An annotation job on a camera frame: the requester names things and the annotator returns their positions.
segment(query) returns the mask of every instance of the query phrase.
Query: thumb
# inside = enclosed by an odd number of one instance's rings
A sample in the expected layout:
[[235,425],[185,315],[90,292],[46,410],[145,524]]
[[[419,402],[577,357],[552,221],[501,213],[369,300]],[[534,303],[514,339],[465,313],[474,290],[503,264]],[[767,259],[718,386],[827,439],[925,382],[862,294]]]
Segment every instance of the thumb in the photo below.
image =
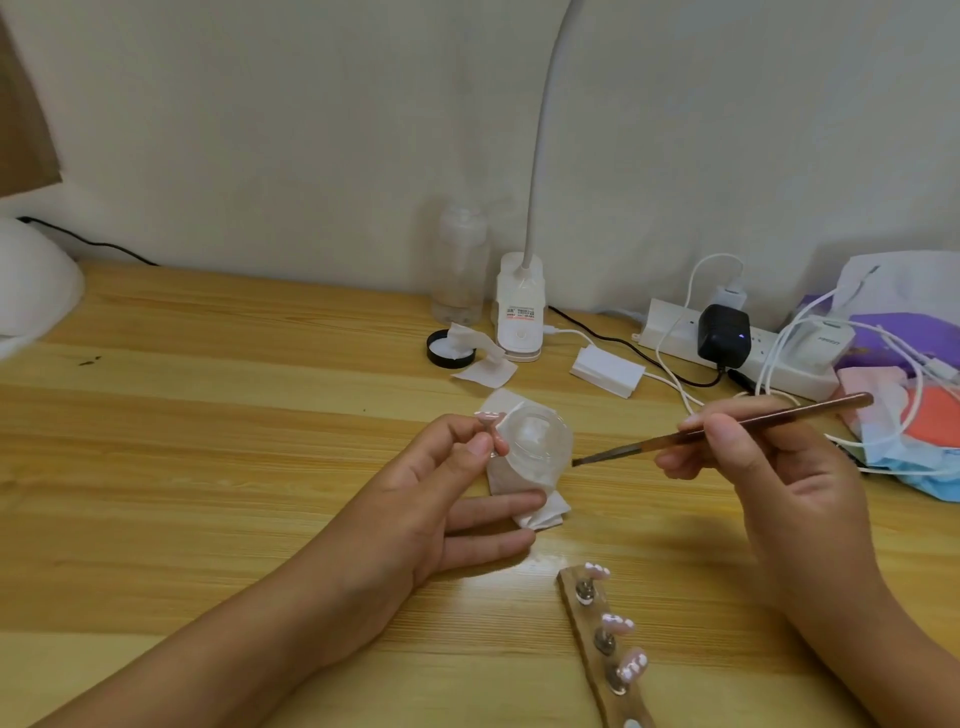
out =
[[454,445],[449,457],[420,484],[426,507],[438,518],[446,516],[446,512],[486,469],[491,452],[493,437],[489,432],[478,432],[466,445]]
[[730,415],[710,415],[704,431],[720,472],[733,484],[744,512],[780,508],[789,497],[754,438]]

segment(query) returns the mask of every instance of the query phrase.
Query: hand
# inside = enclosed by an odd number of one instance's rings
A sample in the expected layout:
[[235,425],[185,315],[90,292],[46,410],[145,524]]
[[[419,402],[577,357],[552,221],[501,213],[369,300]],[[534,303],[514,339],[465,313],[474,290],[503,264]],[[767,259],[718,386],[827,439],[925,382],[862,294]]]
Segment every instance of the hand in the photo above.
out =
[[[473,417],[445,415],[424,429],[377,473],[327,527],[277,573],[311,592],[304,602],[320,615],[313,669],[370,642],[410,593],[438,571],[517,556],[536,539],[530,529],[492,536],[451,535],[530,513],[543,491],[463,498],[494,449],[509,447]],[[317,598],[321,604],[316,605]]]
[[803,633],[857,619],[892,597],[853,463],[807,423],[751,437],[736,421],[778,409],[774,397],[711,402],[680,425],[703,427],[708,444],[665,449],[655,462],[671,478],[716,468],[733,484],[756,557]]

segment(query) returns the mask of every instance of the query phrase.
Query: wooden table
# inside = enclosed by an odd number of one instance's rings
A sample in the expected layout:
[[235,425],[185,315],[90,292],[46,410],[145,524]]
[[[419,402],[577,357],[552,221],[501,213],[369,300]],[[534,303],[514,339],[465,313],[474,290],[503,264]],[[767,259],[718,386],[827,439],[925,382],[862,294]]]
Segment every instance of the wooden table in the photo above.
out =
[[[84,269],[79,308],[0,362],[2,728],[39,718],[279,565],[424,423],[473,412],[489,393],[427,361],[439,326],[422,297]],[[571,376],[579,343],[548,339],[509,384],[563,415],[576,452],[682,418],[659,382],[622,400]],[[586,560],[613,570],[612,603],[637,622],[660,728],[867,722],[764,605],[721,477],[669,481],[632,458],[571,471],[560,488],[573,511],[526,560],[435,580],[276,725],[599,725],[554,585]],[[960,512],[885,478],[867,488],[893,588],[960,651]]]

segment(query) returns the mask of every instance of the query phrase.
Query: purple package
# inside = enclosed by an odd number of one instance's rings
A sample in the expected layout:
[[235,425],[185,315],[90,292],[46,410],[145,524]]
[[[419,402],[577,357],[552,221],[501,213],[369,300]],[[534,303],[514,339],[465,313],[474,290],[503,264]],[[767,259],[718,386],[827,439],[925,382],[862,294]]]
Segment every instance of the purple package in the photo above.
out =
[[[817,296],[804,296],[793,312],[813,301]],[[832,299],[827,299],[811,313],[826,315],[830,311]],[[934,316],[922,313],[872,313],[850,317],[851,321],[870,326],[883,327],[884,330],[899,336],[903,341],[921,354],[940,359],[952,367],[960,369],[960,327]],[[877,331],[856,328],[850,350],[837,362],[836,369],[847,367],[900,367],[913,376],[913,367],[903,361],[903,357],[883,343]]]

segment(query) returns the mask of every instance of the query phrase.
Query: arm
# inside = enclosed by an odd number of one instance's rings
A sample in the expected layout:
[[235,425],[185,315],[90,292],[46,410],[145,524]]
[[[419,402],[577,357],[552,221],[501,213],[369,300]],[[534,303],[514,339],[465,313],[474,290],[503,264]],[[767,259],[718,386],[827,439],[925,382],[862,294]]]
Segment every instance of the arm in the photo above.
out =
[[667,449],[656,462],[684,479],[717,468],[733,484],[781,609],[877,722],[960,725],[960,663],[883,581],[859,472],[806,423],[754,440],[734,419],[780,408],[767,397],[713,402],[681,425],[704,427],[708,447]]
[[494,448],[508,449],[483,428],[453,415],[429,425],[290,561],[36,728],[258,725],[379,635],[430,575],[524,552],[529,529],[457,535],[545,501],[541,491],[461,498]]

